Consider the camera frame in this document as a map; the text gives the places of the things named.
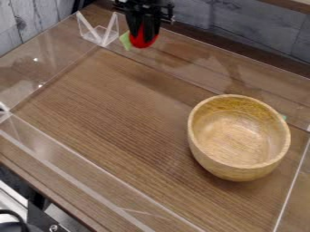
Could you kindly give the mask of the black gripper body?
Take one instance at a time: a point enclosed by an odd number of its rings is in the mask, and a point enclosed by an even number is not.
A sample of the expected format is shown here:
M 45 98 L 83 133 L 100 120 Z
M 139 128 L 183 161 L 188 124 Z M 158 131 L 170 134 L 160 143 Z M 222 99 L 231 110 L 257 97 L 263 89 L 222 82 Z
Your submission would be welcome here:
M 114 0 L 114 7 L 120 11 L 134 10 L 142 14 L 155 14 L 170 24 L 175 22 L 174 0 Z

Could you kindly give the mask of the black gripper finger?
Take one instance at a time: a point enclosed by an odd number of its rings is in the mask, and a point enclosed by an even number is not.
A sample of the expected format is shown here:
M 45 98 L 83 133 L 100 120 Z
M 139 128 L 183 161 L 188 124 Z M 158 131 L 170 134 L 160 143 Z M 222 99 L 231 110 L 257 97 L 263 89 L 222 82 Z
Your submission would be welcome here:
M 160 31 L 162 19 L 155 14 L 144 15 L 144 41 L 148 43 Z
M 128 24 L 130 33 L 132 36 L 138 36 L 138 31 L 142 25 L 142 14 L 134 10 L 126 10 L 126 21 Z

